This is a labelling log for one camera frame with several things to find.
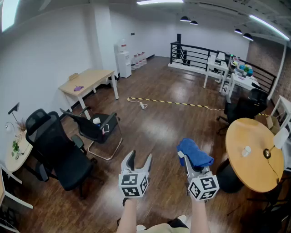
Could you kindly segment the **small white desk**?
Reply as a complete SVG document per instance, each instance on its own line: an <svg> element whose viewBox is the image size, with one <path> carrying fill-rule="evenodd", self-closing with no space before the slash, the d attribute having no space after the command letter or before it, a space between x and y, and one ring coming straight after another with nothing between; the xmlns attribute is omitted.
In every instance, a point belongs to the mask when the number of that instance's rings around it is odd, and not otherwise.
<svg viewBox="0 0 291 233"><path fill-rule="evenodd" d="M219 79L219 83L221 84L219 92L221 93L224 83L226 81L229 68L224 61L222 61L220 65L216 64L216 57L214 55L211 55L210 57L208 57L206 76L205 76L204 85L203 85L204 88L206 87L208 76L210 75L210 69L217 69L221 71L221 76Z"/></svg>

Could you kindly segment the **curved wooden side table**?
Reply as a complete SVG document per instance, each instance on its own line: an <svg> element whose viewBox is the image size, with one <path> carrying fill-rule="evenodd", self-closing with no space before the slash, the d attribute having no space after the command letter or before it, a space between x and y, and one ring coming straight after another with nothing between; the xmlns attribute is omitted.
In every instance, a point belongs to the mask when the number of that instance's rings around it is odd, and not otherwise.
<svg viewBox="0 0 291 233"><path fill-rule="evenodd" d="M26 161L28 158L33 146L26 140L27 131L24 131L21 133L20 136L16 138L16 141L19 146L18 154L14 153L14 156L12 156L13 152L13 140L11 140L8 143L7 150L6 150L6 156L5 156L5 166L10 172L17 171Z"/></svg>

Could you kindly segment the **square ceiling light panel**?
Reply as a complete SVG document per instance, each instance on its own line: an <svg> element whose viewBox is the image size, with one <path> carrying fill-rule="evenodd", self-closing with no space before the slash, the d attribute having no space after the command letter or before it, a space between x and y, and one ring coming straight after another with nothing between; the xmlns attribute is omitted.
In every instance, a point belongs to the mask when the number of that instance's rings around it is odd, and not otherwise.
<svg viewBox="0 0 291 233"><path fill-rule="evenodd" d="M20 0L2 0L1 29L9 29L15 22L15 17Z"/></svg>

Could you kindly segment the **rectangular wooden desk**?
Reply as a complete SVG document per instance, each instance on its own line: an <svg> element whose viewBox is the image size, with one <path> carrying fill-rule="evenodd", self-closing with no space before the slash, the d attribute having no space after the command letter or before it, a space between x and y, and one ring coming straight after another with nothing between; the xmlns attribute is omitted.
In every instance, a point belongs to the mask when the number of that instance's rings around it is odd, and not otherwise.
<svg viewBox="0 0 291 233"><path fill-rule="evenodd" d="M115 80L114 71L110 70L94 70L88 69L79 74L79 76L73 80L68 80L63 85L59 87L59 89L64 93L64 96L69 104L69 111L72 112L71 105L68 100L68 96L75 96L78 98L78 101L82 107L85 109L85 103L83 97L86 95L87 91L93 91L96 93L96 87L102 84L104 81L111 78L110 84L113 88L115 99L119 99L119 94L117 90L117 84ZM84 89L80 91L74 91L76 86L84 86Z"/></svg>

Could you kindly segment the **blue cloth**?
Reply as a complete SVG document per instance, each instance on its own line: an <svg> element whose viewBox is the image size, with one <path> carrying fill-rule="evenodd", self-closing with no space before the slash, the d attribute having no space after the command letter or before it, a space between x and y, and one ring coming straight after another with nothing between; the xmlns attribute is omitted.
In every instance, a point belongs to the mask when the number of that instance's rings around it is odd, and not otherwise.
<svg viewBox="0 0 291 233"><path fill-rule="evenodd" d="M201 151L198 145L190 138L183 138L177 146L177 151L187 155L194 167L211 166L214 162L214 158Z"/></svg>

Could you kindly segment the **small silver desk lamp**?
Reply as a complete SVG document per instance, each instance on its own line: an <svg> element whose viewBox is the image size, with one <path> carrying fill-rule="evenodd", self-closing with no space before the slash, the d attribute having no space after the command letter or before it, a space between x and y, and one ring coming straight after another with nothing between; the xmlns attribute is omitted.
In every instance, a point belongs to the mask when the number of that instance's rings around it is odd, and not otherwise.
<svg viewBox="0 0 291 233"><path fill-rule="evenodd" d="M14 137L16 137L15 127L12 122L6 122L5 129L8 133L13 133Z"/></svg>

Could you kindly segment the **white side table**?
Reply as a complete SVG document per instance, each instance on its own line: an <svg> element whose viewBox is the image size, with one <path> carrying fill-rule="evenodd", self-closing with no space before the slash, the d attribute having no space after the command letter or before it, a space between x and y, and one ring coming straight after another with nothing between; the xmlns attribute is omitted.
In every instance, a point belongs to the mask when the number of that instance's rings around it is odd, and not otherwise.
<svg viewBox="0 0 291 233"><path fill-rule="evenodd" d="M277 101L273 111L271 112L271 116L274 115L275 111L277 110L277 108L280 104L283 106L285 113L286 113L286 118L283 121L283 123L280 125L280 129L288 126L289 129L291 130L291 102L288 101L286 98L279 95L279 100Z"/></svg>

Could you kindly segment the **person's left forearm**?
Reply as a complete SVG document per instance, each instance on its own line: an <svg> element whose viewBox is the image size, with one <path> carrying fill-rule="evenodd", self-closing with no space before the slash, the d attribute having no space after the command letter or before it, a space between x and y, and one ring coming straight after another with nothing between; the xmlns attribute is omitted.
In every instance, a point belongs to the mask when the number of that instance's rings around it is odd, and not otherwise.
<svg viewBox="0 0 291 233"><path fill-rule="evenodd" d="M125 198L124 210L116 233L136 233L137 226L137 198Z"/></svg>

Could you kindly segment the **person's beige clothing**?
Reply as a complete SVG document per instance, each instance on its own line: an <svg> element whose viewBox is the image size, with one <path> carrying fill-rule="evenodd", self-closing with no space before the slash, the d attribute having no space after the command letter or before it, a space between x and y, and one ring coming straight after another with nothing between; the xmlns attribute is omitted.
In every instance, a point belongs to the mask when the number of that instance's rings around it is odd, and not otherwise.
<svg viewBox="0 0 291 233"><path fill-rule="evenodd" d="M140 231L140 233L190 233L190 230L185 227L174 228L167 223L162 223Z"/></svg>

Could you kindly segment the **long yellow-black floor tape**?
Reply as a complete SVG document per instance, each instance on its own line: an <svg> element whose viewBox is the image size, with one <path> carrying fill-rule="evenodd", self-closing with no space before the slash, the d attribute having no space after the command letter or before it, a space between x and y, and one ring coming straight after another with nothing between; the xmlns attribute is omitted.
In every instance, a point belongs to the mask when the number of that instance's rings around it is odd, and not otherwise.
<svg viewBox="0 0 291 233"><path fill-rule="evenodd" d="M155 99L148 99L148 98L135 98L135 97L128 97L128 101L152 101L152 102L160 102L160 103L169 103L169 104L176 104L176 105L184 105L184 106L195 106L200 108L206 108L211 110L208 106L204 105L197 105L197 104L189 104L189 103L181 103L181 102L172 102L172 101L163 101L163 100L155 100Z"/></svg>

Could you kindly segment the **black mesh office chair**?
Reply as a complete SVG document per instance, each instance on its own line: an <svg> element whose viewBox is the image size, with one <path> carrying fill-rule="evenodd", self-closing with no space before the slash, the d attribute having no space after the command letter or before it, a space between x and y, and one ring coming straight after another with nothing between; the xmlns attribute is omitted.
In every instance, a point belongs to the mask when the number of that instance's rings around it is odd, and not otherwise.
<svg viewBox="0 0 291 233"><path fill-rule="evenodd" d="M220 132L230 126L232 122L240 118L254 119L256 115L267 108L268 93L264 90L253 88L250 90L248 97L240 97L237 103L232 103L230 97L226 95L224 114L226 118L219 116L217 121L222 119L227 125L219 129Z"/></svg>
<svg viewBox="0 0 291 233"><path fill-rule="evenodd" d="M90 176L93 163L86 156L84 143L78 135L68 138L57 112L34 111L25 122L26 140L43 157L39 162L40 177L47 182L57 179L66 191L79 188L84 199L82 184Z"/></svg>

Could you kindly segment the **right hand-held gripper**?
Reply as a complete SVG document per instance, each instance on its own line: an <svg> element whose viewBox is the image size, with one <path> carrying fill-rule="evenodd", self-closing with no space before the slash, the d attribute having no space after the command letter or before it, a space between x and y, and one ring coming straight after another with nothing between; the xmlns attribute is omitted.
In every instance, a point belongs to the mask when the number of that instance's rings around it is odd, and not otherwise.
<svg viewBox="0 0 291 233"><path fill-rule="evenodd" d="M206 202L212 199L220 189L216 175L213 175L209 167L204 167L201 171L193 170L191 162L187 155L182 151L178 151L180 161L186 169L187 174L187 194L196 201Z"/></svg>

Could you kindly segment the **dried brown plant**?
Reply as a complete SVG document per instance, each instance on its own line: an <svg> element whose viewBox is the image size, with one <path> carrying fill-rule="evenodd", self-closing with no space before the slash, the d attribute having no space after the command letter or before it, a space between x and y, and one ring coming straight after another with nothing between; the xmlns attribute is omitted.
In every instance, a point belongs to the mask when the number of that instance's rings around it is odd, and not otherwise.
<svg viewBox="0 0 291 233"><path fill-rule="evenodd" d="M25 132L26 131L26 126L25 126L25 119L22 118L21 120L16 122L17 128L20 132Z"/></svg>

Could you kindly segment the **long white desk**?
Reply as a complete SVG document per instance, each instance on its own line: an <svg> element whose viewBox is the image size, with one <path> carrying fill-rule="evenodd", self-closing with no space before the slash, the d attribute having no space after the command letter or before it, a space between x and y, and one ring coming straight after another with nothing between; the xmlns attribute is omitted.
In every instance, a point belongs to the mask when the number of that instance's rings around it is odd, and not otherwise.
<svg viewBox="0 0 291 233"><path fill-rule="evenodd" d="M251 85L253 82L256 83L257 85L259 85L259 83L257 81L255 81L249 77L246 77L245 80L241 80L241 79L237 78L237 76L238 75L236 75L235 73L232 73L232 75L231 75L231 79L230 79L230 82L229 82L229 85L228 85L228 88L226 91L226 94L229 97L231 97L235 85L242 87L244 89L247 89L249 91L254 88Z"/></svg>

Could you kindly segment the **person's right forearm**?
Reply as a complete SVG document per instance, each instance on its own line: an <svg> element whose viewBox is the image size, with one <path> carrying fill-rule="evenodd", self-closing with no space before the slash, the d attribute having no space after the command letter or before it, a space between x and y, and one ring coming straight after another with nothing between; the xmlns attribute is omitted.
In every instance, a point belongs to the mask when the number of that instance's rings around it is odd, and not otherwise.
<svg viewBox="0 0 291 233"><path fill-rule="evenodd" d="M204 200L197 201L194 197L191 197L191 203L191 233L211 233Z"/></svg>

